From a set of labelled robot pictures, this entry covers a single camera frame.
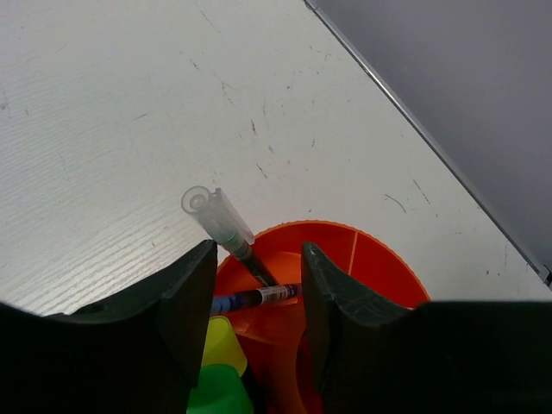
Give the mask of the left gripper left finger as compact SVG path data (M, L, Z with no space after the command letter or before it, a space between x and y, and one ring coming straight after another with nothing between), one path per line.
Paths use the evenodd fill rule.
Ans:
M74 313L1 307L4 413L183 413L198 384L217 247Z

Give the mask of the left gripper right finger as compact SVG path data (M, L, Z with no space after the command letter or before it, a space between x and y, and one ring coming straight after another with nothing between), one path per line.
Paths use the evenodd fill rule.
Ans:
M327 413L548 413L551 305L396 304L314 243L301 254L313 386Z

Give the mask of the yellow highlighter marker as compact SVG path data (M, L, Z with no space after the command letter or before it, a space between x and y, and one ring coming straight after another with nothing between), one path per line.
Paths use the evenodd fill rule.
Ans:
M202 366L228 365L240 376L248 368L248 359L242 350L234 328L224 316L211 317L204 343Z

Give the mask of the green highlighter marker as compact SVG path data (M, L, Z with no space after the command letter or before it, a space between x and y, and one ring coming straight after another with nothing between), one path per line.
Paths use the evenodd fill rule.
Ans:
M198 385L190 392L186 412L244 414L253 413L254 406L235 368L215 364L201 368Z

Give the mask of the orange round organizer container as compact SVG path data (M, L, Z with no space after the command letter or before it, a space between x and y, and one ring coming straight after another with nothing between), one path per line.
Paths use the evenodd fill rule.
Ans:
M281 284L301 280L301 247L318 245L342 271L407 308L429 301L422 282L385 243L341 223L282 223L255 237L254 251ZM227 315L248 359L264 413L320 413L311 382L302 299Z

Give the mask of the blue pen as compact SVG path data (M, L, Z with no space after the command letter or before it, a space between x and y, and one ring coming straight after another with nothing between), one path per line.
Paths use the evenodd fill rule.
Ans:
M275 285L217 296L212 299L210 315L219 316L266 304L285 302L302 294L300 284Z

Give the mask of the green pen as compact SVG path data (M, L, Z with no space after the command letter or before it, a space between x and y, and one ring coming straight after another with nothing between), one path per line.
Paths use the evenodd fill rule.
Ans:
M262 285L279 282L254 251L254 234L220 187L214 191L196 185L181 198L181 208L219 246L234 256Z

